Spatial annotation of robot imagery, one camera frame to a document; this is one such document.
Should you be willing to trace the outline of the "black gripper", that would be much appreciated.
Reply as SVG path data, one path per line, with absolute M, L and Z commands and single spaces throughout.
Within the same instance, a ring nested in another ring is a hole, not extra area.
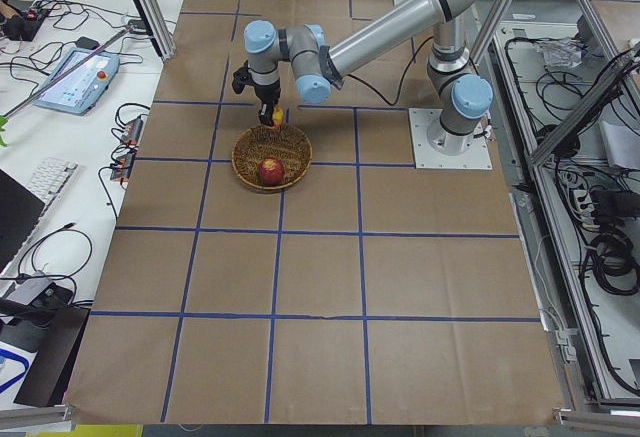
M 280 100 L 281 85 L 279 81 L 262 85 L 255 83 L 254 92 L 257 98 L 261 102 L 261 108 L 258 113 L 259 121 L 262 125 L 273 125 L 273 107 L 275 107 Z

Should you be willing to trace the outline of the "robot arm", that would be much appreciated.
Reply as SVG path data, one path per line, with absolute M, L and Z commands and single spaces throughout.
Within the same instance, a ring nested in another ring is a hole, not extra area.
M 247 59 L 233 74 L 240 94 L 251 86 L 260 100 L 259 120 L 272 125 L 280 99 L 278 66 L 290 64 L 299 96 L 309 104 L 325 102 L 344 78 L 417 34 L 431 30 L 433 44 L 427 75 L 442 102 L 427 130 L 430 146 L 448 156 L 467 151 L 474 130 L 493 100 L 491 85 L 472 67 L 463 35 L 465 11 L 476 0 L 403 0 L 385 15 L 339 43 L 329 46 L 318 25 L 277 29 L 265 20 L 244 29 Z

